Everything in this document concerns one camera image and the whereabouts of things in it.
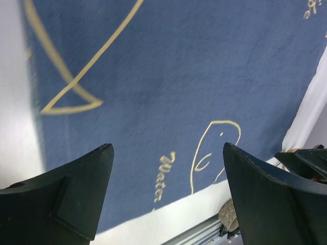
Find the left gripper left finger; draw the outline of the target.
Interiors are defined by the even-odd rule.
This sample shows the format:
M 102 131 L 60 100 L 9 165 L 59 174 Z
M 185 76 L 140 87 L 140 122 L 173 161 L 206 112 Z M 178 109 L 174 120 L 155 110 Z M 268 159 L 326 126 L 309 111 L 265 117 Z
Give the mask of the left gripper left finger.
M 1 190 L 1 244 L 89 244 L 113 166 L 104 144 L 86 155 Z

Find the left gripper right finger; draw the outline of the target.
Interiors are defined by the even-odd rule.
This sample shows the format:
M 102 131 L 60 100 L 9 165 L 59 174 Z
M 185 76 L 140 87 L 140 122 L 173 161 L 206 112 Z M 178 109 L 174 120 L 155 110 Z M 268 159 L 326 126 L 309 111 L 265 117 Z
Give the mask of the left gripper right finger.
M 326 244 L 326 184 L 231 143 L 223 159 L 244 244 Z

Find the small speckled ceramic cup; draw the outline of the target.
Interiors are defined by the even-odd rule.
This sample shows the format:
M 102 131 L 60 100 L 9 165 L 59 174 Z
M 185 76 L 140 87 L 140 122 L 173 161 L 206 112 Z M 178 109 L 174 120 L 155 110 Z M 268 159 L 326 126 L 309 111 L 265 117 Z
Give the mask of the small speckled ceramic cup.
M 218 218 L 227 231 L 232 232 L 239 227 L 235 207 L 232 199 L 228 200 L 220 209 Z

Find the blue placemat with gold print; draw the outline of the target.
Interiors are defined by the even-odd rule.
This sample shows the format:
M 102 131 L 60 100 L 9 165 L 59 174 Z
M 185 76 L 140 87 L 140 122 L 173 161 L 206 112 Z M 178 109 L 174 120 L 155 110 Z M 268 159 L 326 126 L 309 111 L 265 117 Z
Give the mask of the blue placemat with gold print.
M 103 232 L 282 148 L 326 46 L 326 1 L 23 1 L 47 170 L 111 143 Z

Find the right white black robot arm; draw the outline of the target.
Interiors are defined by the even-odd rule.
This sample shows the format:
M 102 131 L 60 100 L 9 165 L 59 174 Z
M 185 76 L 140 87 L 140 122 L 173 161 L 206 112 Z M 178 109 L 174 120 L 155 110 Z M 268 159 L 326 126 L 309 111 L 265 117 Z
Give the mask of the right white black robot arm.
M 316 145 L 312 149 L 295 149 L 279 152 L 274 157 L 290 173 L 326 184 L 326 149 Z

